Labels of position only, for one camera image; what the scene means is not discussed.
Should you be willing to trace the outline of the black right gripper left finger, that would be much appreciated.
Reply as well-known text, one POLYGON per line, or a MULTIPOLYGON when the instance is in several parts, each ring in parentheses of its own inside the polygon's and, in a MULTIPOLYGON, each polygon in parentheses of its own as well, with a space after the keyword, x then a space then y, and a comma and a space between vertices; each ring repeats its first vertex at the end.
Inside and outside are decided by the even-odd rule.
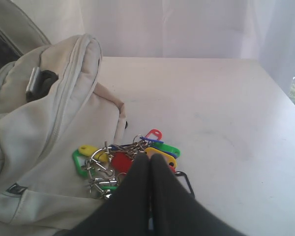
POLYGON ((112 196, 70 236, 148 236, 149 158, 136 156, 125 179, 112 196))

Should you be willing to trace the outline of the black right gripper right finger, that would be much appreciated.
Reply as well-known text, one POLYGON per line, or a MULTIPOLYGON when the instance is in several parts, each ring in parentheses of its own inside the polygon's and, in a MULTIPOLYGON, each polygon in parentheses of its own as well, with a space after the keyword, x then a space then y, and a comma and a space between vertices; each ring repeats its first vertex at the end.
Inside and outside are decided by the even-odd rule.
POLYGON ((150 203, 156 236, 242 236, 203 207, 180 184, 160 154, 149 161, 150 203))

